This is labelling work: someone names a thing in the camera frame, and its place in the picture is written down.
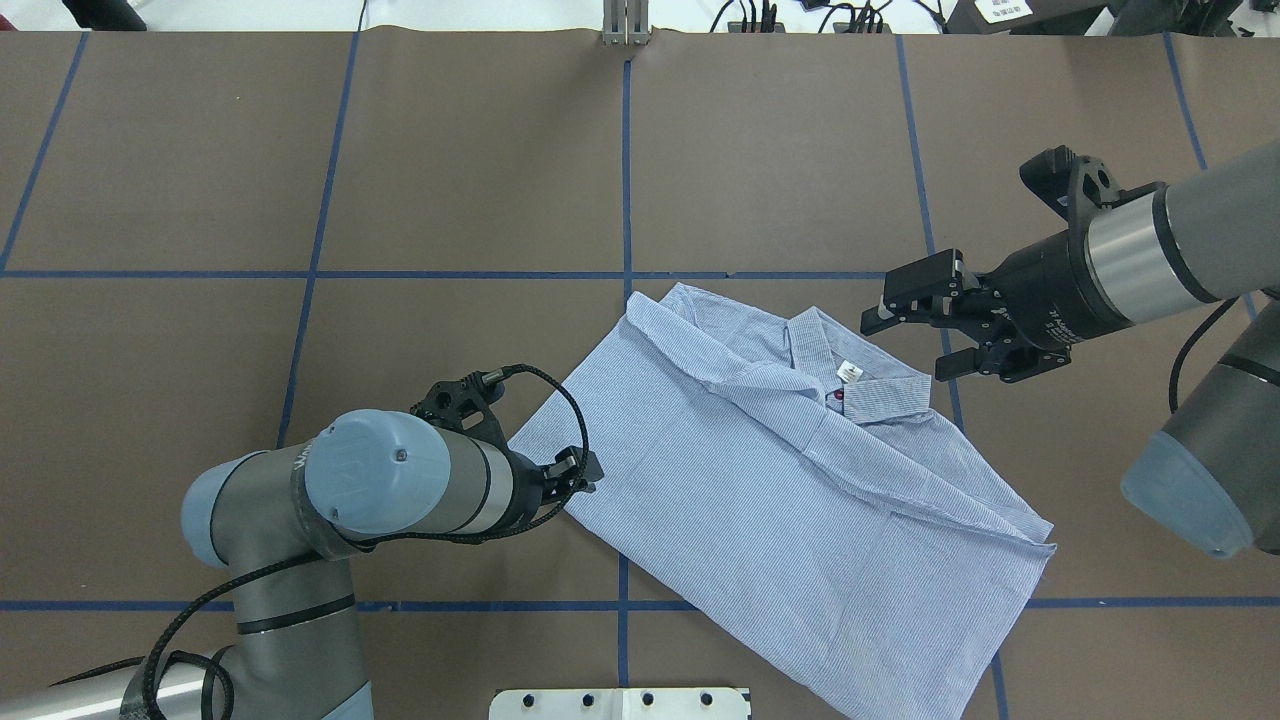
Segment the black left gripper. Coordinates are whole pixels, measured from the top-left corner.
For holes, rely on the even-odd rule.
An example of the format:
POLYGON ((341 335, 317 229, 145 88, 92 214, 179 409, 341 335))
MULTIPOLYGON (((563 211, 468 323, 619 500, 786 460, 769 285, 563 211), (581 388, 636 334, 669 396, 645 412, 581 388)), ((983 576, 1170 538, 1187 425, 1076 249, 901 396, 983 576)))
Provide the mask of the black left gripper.
POLYGON ((506 454, 513 489, 507 512, 507 529, 526 527, 548 503, 577 493, 593 493, 604 471, 593 451, 581 447, 561 450, 549 465, 538 465, 513 450, 506 454))

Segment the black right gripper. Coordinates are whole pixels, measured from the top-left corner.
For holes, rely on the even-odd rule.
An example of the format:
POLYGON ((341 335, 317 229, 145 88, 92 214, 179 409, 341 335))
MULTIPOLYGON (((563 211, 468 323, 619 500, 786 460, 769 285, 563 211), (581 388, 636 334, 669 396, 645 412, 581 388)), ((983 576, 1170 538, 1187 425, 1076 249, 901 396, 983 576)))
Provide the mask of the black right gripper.
POLYGON ((884 274, 860 333, 901 324, 955 329, 973 347, 937 357, 934 378, 993 375, 1018 383, 1071 361, 1075 345, 1111 331, 1111 307, 1068 232, 1033 243, 988 273, 966 269, 957 250, 934 252, 884 274))

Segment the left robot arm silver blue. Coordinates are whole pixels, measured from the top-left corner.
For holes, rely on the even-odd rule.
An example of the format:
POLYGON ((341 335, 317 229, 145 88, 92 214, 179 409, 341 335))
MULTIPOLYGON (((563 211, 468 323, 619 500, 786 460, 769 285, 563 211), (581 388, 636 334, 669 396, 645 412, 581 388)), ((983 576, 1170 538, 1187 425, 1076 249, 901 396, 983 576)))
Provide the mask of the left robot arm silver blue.
POLYGON ((349 561, 393 541, 479 544, 593 491, 586 443, 539 465, 493 420, 362 409, 312 439, 202 473, 184 538, 230 579, 179 611, 142 657, 3 703, 5 719, 370 719, 349 561))

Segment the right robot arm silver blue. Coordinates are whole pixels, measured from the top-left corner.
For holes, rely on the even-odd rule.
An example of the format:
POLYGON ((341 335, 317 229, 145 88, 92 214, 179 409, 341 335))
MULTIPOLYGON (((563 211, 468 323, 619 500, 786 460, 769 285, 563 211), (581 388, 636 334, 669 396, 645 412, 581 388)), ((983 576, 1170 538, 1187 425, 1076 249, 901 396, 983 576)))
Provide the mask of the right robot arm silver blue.
POLYGON ((1065 228, 974 272, 955 249, 892 269, 863 334, 902 324, 959 331, 972 347, 937 380, 1012 384, 1066 366, 1087 341, 1210 314, 1172 360, 1169 419, 1121 480, 1126 501, 1215 559, 1277 553, 1279 146, 1169 184, 1125 188, 1066 146, 1020 165, 1065 228))

